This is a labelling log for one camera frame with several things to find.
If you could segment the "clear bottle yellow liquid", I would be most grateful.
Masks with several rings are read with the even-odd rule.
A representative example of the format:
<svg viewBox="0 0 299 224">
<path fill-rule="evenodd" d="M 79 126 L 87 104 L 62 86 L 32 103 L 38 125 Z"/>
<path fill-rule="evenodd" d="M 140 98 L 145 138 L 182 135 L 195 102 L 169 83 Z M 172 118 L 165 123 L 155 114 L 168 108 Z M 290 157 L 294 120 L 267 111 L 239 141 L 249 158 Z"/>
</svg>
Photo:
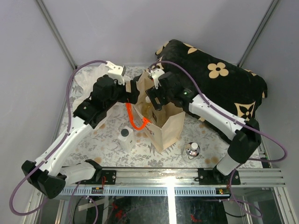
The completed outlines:
<svg viewBox="0 0 299 224">
<path fill-rule="evenodd" d="M 146 96 L 142 105 L 142 115 L 146 119 L 152 120 L 153 119 L 152 112 L 153 112 L 153 105 L 151 103 L 150 98 Z"/>
</svg>

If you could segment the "beige canvas bag orange handles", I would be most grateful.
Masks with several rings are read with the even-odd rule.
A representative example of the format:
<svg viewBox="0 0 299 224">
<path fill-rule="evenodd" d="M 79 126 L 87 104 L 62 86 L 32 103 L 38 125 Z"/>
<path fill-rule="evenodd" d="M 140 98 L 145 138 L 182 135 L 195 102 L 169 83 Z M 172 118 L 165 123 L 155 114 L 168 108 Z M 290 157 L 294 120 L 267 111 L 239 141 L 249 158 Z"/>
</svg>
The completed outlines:
<svg viewBox="0 0 299 224">
<path fill-rule="evenodd" d="M 179 140 L 185 119 L 185 112 L 168 103 L 162 110 L 154 109 L 152 103 L 146 103 L 146 90 L 154 87 L 148 72 L 138 77 L 136 86 L 140 95 L 136 104 L 126 103 L 130 123 L 135 130 L 144 131 L 158 152 L 162 152 Z"/>
</svg>

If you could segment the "white bottle black cap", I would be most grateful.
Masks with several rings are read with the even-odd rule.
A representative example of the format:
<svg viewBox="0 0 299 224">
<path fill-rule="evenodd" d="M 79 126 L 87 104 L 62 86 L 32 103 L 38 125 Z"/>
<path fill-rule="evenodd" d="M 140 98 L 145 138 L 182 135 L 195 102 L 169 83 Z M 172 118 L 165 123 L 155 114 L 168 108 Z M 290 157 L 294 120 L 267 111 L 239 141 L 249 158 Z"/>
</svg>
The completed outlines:
<svg viewBox="0 0 299 224">
<path fill-rule="evenodd" d="M 136 144 L 135 135 L 133 129 L 125 127 L 121 129 L 120 134 L 118 135 L 118 141 L 122 149 L 129 153 Z"/>
</svg>

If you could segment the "round silver bottle white cap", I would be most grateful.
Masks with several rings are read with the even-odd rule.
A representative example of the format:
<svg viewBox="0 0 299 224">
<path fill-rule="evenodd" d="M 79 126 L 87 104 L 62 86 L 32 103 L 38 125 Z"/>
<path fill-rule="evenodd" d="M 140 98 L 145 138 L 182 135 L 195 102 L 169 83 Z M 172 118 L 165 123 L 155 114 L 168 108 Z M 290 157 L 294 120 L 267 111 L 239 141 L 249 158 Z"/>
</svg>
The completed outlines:
<svg viewBox="0 0 299 224">
<path fill-rule="evenodd" d="M 190 142 L 185 146 L 185 154 L 189 160 L 193 160 L 200 153 L 200 147 L 196 142 Z"/>
</svg>

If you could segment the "clear square bottle black cap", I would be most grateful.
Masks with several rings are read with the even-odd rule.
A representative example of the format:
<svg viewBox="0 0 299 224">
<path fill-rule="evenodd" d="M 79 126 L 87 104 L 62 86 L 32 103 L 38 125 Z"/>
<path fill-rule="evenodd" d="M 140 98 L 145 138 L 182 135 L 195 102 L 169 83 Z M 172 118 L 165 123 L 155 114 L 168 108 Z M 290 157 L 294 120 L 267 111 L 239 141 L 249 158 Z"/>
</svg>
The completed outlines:
<svg viewBox="0 0 299 224">
<path fill-rule="evenodd" d="M 162 128 L 167 121 L 166 111 L 164 109 L 162 109 L 161 111 L 156 111 L 155 109 L 153 109 L 152 116 L 156 126 L 160 128 Z"/>
</svg>

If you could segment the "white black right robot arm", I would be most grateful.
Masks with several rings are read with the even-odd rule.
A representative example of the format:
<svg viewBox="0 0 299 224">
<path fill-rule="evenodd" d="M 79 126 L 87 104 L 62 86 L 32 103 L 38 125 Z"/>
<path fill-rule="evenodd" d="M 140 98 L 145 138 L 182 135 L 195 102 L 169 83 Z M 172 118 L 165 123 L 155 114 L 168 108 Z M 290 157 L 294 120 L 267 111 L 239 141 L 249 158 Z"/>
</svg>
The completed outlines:
<svg viewBox="0 0 299 224">
<path fill-rule="evenodd" d="M 150 72 L 148 77 L 153 87 L 147 89 L 146 94 L 156 110 L 173 103 L 190 115 L 204 118 L 229 140 L 227 154 L 209 175 L 216 183 L 224 184 L 228 181 L 231 172 L 244 164 L 260 146 L 259 123 L 255 119 L 246 121 L 213 104 L 199 94 L 191 81 L 177 74 L 157 69 Z"/>
</svg>

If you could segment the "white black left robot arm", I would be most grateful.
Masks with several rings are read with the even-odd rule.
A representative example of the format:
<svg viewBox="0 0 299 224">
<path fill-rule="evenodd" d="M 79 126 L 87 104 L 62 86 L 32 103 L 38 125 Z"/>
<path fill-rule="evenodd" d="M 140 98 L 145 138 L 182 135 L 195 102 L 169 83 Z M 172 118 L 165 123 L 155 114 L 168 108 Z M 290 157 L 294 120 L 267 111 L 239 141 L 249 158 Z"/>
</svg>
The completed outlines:
<svg viewBox="0 0 299 224">
<path fill-rule="evenodd" d="M 130 91 L 116 79 L 104 75 L 97 79 L 93 90 L 74 111 L 71 127 L 66 129 L 55 142 L 35 161 L 25 161 L 21 167 L 28 182 L 53 199 L 66 185 L 87 181 L 97 184 L 102 180 L 102 168 L 92 159 L 77 165 L 63 164 L 79 142 L 108 117 L 108 111 L 117 103 L 136 104 L 140 94 L 137 88 L 139 78 L 132 79 Z"/>
</svg>

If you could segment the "white crumpled cloth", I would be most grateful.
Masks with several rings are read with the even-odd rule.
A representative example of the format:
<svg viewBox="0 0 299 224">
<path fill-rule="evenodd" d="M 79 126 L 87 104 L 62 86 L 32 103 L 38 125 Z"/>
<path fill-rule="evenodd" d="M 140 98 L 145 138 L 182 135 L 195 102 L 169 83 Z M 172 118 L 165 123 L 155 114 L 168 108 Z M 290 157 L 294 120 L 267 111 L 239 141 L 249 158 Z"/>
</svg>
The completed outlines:
<svg viewBox="0 0 299 224">
<path fill-rule="evenodd" d="M 101 64 L 98 67 L 83 69 L 75 75 L 75 81 L 71 88 L 71 108 L 73 112 L 86 98 L 90 97 L 93 84 L 98 78 L 107 74 L 107 71 L 108 68 L 105 64 Z"/>
</svg>

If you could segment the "floral patterned tablecloth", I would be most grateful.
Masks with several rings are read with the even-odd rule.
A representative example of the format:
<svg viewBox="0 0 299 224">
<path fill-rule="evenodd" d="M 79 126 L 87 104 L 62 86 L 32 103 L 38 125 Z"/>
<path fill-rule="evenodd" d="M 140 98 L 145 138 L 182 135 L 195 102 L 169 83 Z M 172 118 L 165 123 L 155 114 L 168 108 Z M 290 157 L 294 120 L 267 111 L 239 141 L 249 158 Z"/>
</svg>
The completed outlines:
<svg viewBox="0 0 299 224">
<path fill-rule="evenodd" d="M 118 103 L 108 120 L 78 143 L 64 161 L 64 166 L 92 159 L 103 167 L 212 168 L 228 149 L 228 143 L 206 122 L 186 115 L 178 141 L 164 151 L 157 151 L 141 130 L 134 132 L 136 144 L 131 151 L 126 152 L 118 141 L 120 130 L 126 126 L 131 126 L 126 107 Z M 199 144 L 200 153 L 189 161 L 182 155 L 182 150 L 186 143 L 193 141 Z"/>
</svg>

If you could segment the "black floral plush blanket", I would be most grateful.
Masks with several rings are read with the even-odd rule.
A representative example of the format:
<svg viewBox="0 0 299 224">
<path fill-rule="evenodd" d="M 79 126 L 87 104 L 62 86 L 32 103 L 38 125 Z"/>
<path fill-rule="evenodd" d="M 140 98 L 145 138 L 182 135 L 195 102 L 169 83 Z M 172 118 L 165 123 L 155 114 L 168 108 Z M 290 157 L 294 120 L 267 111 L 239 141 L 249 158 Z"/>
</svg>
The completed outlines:
<svg viewBox="0 0 299 224">
<path fill-rule="evenodd" d="M 155 54 L 157 60 L 146 71 L 162 69 L 186 78 L 214 104 L 246 121 L 255 118 L 268 97 L 261 76 L 182 41 L 172 39 Z"/>
</svg>

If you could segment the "left aluminium corner post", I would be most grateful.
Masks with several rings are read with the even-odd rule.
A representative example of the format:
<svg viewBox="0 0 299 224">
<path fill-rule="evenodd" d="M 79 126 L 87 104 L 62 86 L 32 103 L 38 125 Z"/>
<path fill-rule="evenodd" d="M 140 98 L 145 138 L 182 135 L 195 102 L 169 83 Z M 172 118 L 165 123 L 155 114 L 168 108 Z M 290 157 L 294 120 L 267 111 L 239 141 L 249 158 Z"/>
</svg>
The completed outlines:
<svg viewBox="0 0 299 224">
<path fill-rule="evenodd" d="M 55 25 L 52 16 L 50 15 L 45 3 L 43 0 L 35 0 L 35 3 L 39 9 L 39 11 L 41 12 L 43 18 L 45 19 L 51 33 L 53 34 L 58 46 L 60 47 L 65 59 L 67 60 L 68 64 L 70 65 L 70 67 L 75 70 L 77 68 L 77 64 L 75 62 L 75 60 L 73 59 L 71 53 L 69 52 L 57 26 Z"/>
</svg>

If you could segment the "aluminium corner post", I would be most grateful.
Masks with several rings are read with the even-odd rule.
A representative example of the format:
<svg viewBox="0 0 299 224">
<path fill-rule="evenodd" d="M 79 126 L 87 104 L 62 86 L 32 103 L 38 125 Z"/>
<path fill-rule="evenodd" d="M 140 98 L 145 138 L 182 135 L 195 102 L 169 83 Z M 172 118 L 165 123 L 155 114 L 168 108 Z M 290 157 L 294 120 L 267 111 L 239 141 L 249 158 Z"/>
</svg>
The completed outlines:
<svg viewBox="0 0 299 224">
<path fill-rule="evenodd" d="M 259 37 L 263 33 L 265 27 L 267 26 L 269 20 L 273 16 L 275 10 L 277 9 L 278 5 L 280 4 L 280 0 L 272 0 L 269 7 L 267 8 L 263 18 L 261 19 L 256 31 L 254 32 L 248 46 L 246 47 L 241 59 L 237 63 L 238 67 L 242 67 L 248 58 L 249 54 L 251 53 L 252 49 L 254 48 L 255 44 L 257 43 Z"/>
<path fill-rule="evenodd" d="M 52 16 L 50 15 L 45 3 L 43 0 L 35 0 L 35 3 L 39 9 L 39 11 L 41 12 L 43 18 L 45 19 L 51 33 L 53 34 L 58 46 L 60 47 L 65 59 L 67 60 L 68 64 L 70 65 L 70 67 L 75 70 L 77 68 L 77 64 L 75 62 L 75 60 L 73 59 L 71 53 L 69 52 L 57 26 L 55 25 Z"/>
</svg>

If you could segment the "aluminium frame rail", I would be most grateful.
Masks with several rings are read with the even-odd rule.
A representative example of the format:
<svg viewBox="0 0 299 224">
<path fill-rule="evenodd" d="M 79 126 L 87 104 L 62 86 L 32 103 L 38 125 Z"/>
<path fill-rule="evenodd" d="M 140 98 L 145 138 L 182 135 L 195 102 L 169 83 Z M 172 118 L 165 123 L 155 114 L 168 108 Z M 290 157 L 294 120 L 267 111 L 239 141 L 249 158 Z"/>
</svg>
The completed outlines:
<svg viewBox="0 0 299 224">
<path fill-rule="evenodd" d="M 80 171 L 72 183 L 65 175 L 46 181 L 44 195 L 57 196 L 165 196 L 172 189 L 177 196 L 228 197 L 233 189 L 285 187 L 277 168 L 240 168 L 234 174 L 215 179 L 210 168 L 102 168 L 96 176 L 79 180 L 90 171 Z"/>
</svg>

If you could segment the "right aluminium corner post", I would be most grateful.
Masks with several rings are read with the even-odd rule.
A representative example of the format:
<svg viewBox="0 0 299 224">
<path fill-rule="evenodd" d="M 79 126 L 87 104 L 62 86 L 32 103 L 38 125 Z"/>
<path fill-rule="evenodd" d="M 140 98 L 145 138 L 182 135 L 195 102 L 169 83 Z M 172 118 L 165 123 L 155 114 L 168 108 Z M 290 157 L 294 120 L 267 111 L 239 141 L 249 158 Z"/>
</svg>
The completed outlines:
<svg viewBox="0 0 299 224">
<path fill-rule="evenodd" d="M 246 47 L 241 59 L 237 63 L 238 67 L 242 67 L 248 58 L 249 54 L 251 53 L 252 49 L 254 48 L 255 44 L 257 43 L 259 37 L 263 33 L 265 27 L 267 26 L 269 20 L 273 16 L 275 10 L 277 9 L 278 5 L 280 4 L 280 0 L 272 0 L 269 7 L 267 8 L 263 18 L 261 19 L 256 31 L 254 32 L 248 46 Z"/>
</svg>

